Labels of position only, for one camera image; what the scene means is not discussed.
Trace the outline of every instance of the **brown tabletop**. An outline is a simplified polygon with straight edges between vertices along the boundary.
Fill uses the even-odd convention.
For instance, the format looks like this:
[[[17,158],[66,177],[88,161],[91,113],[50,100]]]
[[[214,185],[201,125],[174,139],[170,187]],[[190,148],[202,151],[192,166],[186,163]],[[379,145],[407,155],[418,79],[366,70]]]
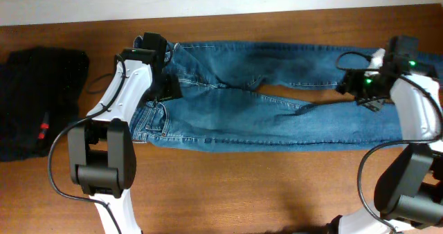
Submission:
[[[248,40],[382,47],[394,35],[443,54],[441,5],[311,10],[216,17],[0,27],[0,61],[35,45],[85,50],[88,81],[113,71],[113,55],[145,31],[172,42]],[[261,93],[312,102],[349,100],[333,91],[265,86]],[[101,95],[82,94],[84,116]],[[356,171],[364,151],[208,154],[135,145],[132,203],[144,233],[263,233],[317,226],[360,209]],[[363,175],[368,199],[401,150],[374,154]],[[71,201],[49,186],[47,159],[0,163],[0,233],[103,233],[95,206]],[[69,177],[66,141],[53,171],[59,187],[81,195]],[[429,228],[411,233],[439,233]]]

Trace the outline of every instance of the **jeans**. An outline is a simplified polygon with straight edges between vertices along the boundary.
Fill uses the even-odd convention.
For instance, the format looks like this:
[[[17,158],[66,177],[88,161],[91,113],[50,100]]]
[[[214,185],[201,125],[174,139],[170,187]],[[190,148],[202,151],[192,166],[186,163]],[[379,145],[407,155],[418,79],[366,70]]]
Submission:
[[[140,38],[134,46],[138,47]],[[146,102],[134,114],[134,141],[206,152],[325,151],[368,149],[401,139],[394,105],[374,113],[355,102],[330,105],[254,92],[260,84],[294,89],[335,89],[335,68],[345,51],[376,49],[306,44],[201,42],[174,45],[164,72],[178,76],[182,98]],[[419,54],[443,70],[443,57]],[[341,66],[365,68],[346,56]]]

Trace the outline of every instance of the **robotic arm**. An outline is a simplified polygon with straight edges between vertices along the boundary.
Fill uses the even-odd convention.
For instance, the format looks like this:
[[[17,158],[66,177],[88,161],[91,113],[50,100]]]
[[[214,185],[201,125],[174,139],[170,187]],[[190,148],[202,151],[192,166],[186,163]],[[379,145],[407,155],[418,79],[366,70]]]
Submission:
[[[161,72],[167,46],[160,35],[145,33],[142,49],[125,49],[115,60],[115,75],[108,90],[88,113],[94,117],[68,133],[72,181],[81,185],[83,193],[91,199],[108,205],[116,220],[117,225],[109,209],[96,204],[106,234],[141,233],[130,196],[136,155],[129,122],[141,103],[181,97],[178,80]],[[439,84],[432,66],[414,60],[416,49],[416,39],[393,38],[386,50],[380,49],[372,57],[366,57],[371,61],[370,69],[344,69],[343,84],[337,91],[353,94],[359,105],[373,111],[379,111],[385,98],[391,98],[399,113],[403,139],[429,140],[441,137]],[[110,107],[96,115],[105,105]],[[107,140],[107,152],[89,147],[99,140]],[[443,183],[436,186],[423,183],[430,171],[437,180],[442,180],[442,157],[440,139],[432,143],[409,142],[377,183],[374,203],[369,206],[372,212],[392,224],[396,231],[442,226]],[[391,231],[364,208],[338,216],[328,226],[328,234]]]

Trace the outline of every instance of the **denim fabric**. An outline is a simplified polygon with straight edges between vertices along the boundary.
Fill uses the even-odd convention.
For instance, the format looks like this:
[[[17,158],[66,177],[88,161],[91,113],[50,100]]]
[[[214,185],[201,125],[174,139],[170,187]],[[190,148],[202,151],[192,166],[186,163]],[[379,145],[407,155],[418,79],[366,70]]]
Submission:
[[[394,105],[374,113],[355,102],[315,105],[254,92],[260,84],[334,89],[344,75],[334,63],[344,51],[371,54],[376,49],[177,43],[164,72],[179,77],[183,97],[138,108],[130,124],[132,138],[207,152],[356,150],[401,139]],[[443,69],[441,56],[420,54],[419,61]],[[352,68],[367,65],[356,56],[341,62]]]

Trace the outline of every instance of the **black cloth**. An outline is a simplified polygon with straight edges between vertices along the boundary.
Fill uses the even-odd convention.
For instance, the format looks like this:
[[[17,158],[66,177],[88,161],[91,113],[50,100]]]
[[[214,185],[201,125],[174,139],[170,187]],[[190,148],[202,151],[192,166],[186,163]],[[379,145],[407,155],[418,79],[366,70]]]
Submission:
[[[88,68],[89,58],[76,50],[36,47],[9,55],[0,66],[0,161],[48,154],[78,117]],[[48,124],[44,138],[42,123]]]

